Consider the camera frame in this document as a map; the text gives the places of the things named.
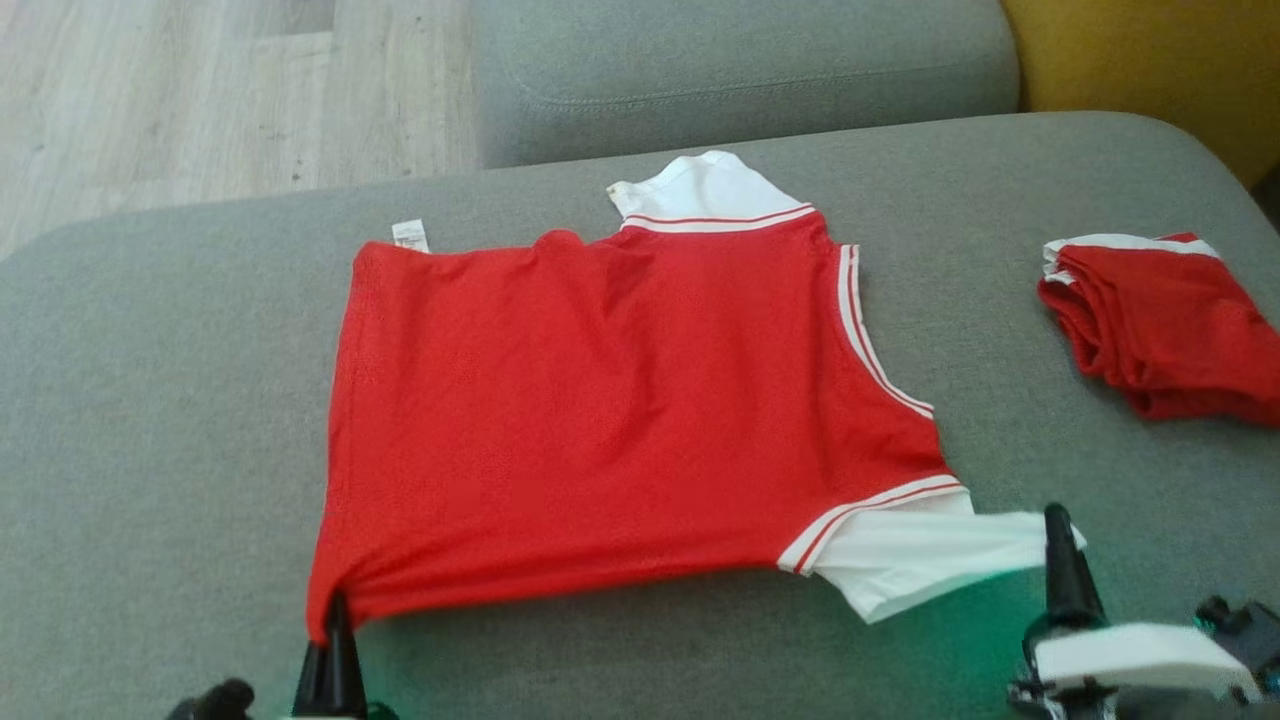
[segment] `folded red shirt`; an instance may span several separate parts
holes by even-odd
[[[1039,297],[1080,372],[1139,415],[1280,427],[1280,334],[1203,240],[1088,234],[1047,243],[1044,259]]]

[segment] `sofa cushion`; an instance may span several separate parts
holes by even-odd
[[[1193,231],[1280,320],[1280,238],[1208,151],[1094,113],[731,149],[861,243],[879,359],[979,511],[1066,503],[1116,621],[1280,601],[1275,430],[1139,420],[1036,296],[1047,240]],[[125,215],[0,263],[5,714],[163,717],[230,674],[287,712],[361,242],[419,217],[436,252],[604,236],[604,187],[673,155]],[[1042,582],[865,625],[818,578],[726,573],[376,621],[360,648],[403,717],[1000,717]]]
[[[997,0],[481,0],[486,167],[1011,113]]]

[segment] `wooden floor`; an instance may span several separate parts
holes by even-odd
[[[125,210],[476,168],[466,0],[0,0],[0,259]]]

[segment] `yellow cushion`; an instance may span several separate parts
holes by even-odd
[[[1247,186],[1280,161],[1280,3],[1004,0],[1027,110],[1123,110],[1201,140]]]

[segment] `clothing label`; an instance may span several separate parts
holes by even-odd
[[[392,238],[394,240],[397,247],[408,247],[410,250],[417,250],[419,252],[431,251],[431,249],[426,246],[426,229],[422,227],[421,218],[392,225]]]

